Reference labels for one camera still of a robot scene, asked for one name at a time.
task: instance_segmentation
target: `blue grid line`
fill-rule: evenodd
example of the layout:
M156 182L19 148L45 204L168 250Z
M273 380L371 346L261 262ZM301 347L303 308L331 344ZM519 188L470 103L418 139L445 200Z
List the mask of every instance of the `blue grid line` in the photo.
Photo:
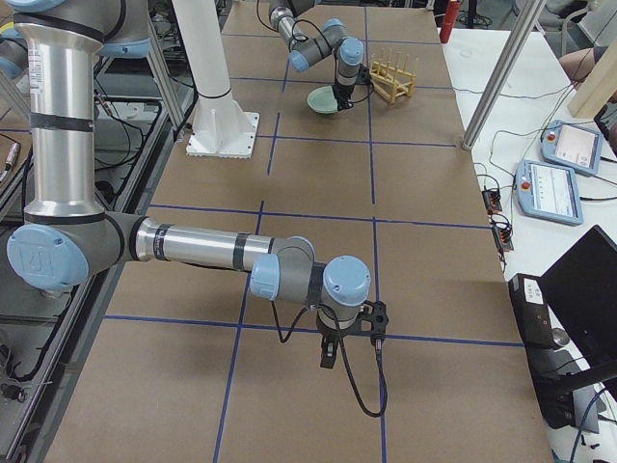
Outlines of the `blue grid line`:
M265 34L228 34L221 33L223 37L245 37L248 39L278 39L278 36L268 36ZM411 45L441 45L437 41L378 41L378 40L366 40L374 41L375 43L408 43Z
M259 228L261 227L261 213L263 212L264 201L259 205L259 215L257 216L257 225L255 226L255 234L259 234ZM214 455L212 462L217 463L219 461L219 454L221 451L221 444L223 442L223 432L225 430L225 419L228 413L229 396L231 394L231 383L233 381L233 372L235 371L235 362L238 355L238 349L240 345L240 336L242 334L242 324L244 322L244 313L247 308L247 294L249 292L249 282L251 275L247 275L247 282L244 285L244 295L242 296L242 307L240 308L240 316L238 317L238 326L236 328L235 340L233 342L233 352L231 354L231 362L229 365L228 382L225 386L225 398L223 400L223 408L221 410L221 419L219 421L219 430L216 436L216 445L214 447Z
M177 209L177 210L198 210L199 212L223 212L230 214L246 214L257 215L256 210L242 210L242 209L225 209L218 207L199 207L196 205L175 205L175 204L151 204L149 207L157 209Z
M409 45L441 45L438 41L378 41L373 39L375 43L408 43Z
M338 140L337 138L311 138L311 137L289 137L280 135L280 140L299 140L306 142L329 142L329 143L360 143L366 145L369 143L367 140Z
M272 172L272 161L274 160L274 149L277 145L277 135L279 133L279 122L281 121L281 111L277 113L277 122L274 125L274 136L272 137L272 146L270 147L270 157L268 159L268 167L266 169L266 175L269 176Z
M177 325L201 325L201 326L216 326L219 328L237 328L237 323L225 321L208 321L208 320L191 320L184 318L165 318L160 316L139 316L139 315L121 315L121 314L106 314L108 320L125 320L125 321L148 321L153 323L170 323Z
M369 64L368 59L368 10L364 7L364 36L366 37L366 63ZM368 94L368 98L366 99L366 106L368 108L368 147L370 153L370 194L371 201L373 205L376 204L376 194L375 194L375 170L373 163L373 120L371 115L371 99L370 93ZM377 222L375 220L375 216L372 218L372 229L373 229L373 265L375 270L375 296L377 300L380 300L380 290L379 290L379 255L378 255L378 245L377 245ZM382 382L379 381L379 405L380 408L384 405L384 388L382 387ZM380 444L382 451L382 463L388 463L388 435L386 434L386 416L381 416L379 418L379 426L380 426Z
M423 143L423 142L373 142L374 145L392 145L402 147L435 147L435 148L456 148L452 143Z
M229 80L249 80L249 81L265 81L265 82L283 82L289 84L319 84L319 85L332 85L332 81L328 82L325 80L300 80L300 79L289 79L287 77L289 71L289 62L287 62L287 68L285 70L285 77L283 79L276 79L274 77L230 77ZM453 87L445 87L441 85L416 85L416 89L424 89L424 90L451 90L454 92Z
M178 325L201 325L212 326L217 328L242 328L243 330L257 330L257 331L277 331L276 326L272 325L260 325L258 323L231 323L224 321L208 321L208 320L192 320L182 318L165 318L160 316L140 316L140 315L122 315L118 313L106 314L105 319L110 320L123 320L123 321L144 321L149 323L170 323ZM288 326L282 326L282 330L289 331ZM294 332L308 333L313 335L319 335L319 331L311 328L296 327ZM446 344L471 344L471 345L490 345L496 347L524 347L521 342L508 342L502 340L466 340L462 338L438 338L438 337L426 337L426 336L414 336L414 335L386 335L387 340L412 340L417 342L441 342Z
M371 223L375 221L378 224L406 224L417 225L421 227L444 227L455 229L475 229L475 230L490 230L488 225L466 225L466 224L445 224L440 222L421 222L416 220L398 220L398 219L378 219L367 217L345 217L336 215L318 215L318 214L299 214L293 212L267 212L256 210L242 210L242 209L226 209L217 207L199 207L195 205L174 205L174 204L151 204L150 207L158 209L178 209L178 210L197 210L200 212L222 212L231 214L246 214L246 215L258 215L270 217L293 217L299 219L318 219L318 220L341 220L348 222L365 222Z

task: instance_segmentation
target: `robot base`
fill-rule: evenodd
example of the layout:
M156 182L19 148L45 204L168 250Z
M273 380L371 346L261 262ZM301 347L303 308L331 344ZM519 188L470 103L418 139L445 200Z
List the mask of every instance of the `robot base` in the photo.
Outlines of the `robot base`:
M232 120L221 117L216 109L209 114L198 113L195 117L194 133L186 153L190 156L218 156L249 158L257 137L258 113L245 113L238 103L232 102Z

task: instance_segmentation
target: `control box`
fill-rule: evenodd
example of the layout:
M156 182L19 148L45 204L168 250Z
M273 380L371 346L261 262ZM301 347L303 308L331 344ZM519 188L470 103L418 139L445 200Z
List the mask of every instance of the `control box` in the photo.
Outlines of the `control box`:
M542 157L585 176L594 176L600 167L601 140L601 134L589 128L553 121L542 132Z
M519 205L525 215L567 225L582 224L575 171L524 160L516 174Z
M519 273L512 277L508 288L524 345L553 348L549 306L538 286L538 277Z

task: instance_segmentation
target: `black computer monitor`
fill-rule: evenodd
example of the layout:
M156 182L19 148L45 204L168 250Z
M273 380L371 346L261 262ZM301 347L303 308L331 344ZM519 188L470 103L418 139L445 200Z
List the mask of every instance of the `black computer monitor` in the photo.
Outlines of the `black computer monitor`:
M550 308L617 400L617 245L594 226L538 281Z

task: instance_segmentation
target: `white pillar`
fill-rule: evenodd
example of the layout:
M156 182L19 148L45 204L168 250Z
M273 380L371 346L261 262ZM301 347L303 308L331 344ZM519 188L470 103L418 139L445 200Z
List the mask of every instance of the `white pillar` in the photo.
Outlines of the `white pillar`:
M258 113L233 99L214 0L173 0L200 99L187 154L251 157Z

